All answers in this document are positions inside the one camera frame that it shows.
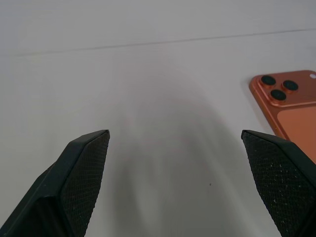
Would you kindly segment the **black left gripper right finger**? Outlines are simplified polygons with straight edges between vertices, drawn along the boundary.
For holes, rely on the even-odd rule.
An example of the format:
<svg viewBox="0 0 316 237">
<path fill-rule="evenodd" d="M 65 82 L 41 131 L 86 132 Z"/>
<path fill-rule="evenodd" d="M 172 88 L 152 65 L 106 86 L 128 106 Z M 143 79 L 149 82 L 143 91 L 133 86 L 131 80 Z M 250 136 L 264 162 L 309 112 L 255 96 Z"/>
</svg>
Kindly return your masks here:
<svg viewBox="0 0 316 237">
<path fill-rule="evenodd" d="M 241 134 L 256 189 L 283 237 L 316 235 L 316 165 L 293 142 Z"/>
</svg>

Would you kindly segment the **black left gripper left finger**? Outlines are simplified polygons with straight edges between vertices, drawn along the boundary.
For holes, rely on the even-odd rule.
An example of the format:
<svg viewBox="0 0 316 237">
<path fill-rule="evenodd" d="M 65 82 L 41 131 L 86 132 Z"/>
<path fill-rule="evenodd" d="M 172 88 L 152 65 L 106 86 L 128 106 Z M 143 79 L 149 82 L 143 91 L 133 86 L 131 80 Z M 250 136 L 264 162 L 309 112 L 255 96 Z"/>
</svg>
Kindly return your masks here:
<svg viewBox="0 0 316 237">
<path fill-rule="evenodd" d="M 83 237 L 95 207 L 108 130 L 71 141 L 31 185 L 0 229 L 2 237 Z"/>
</svg>

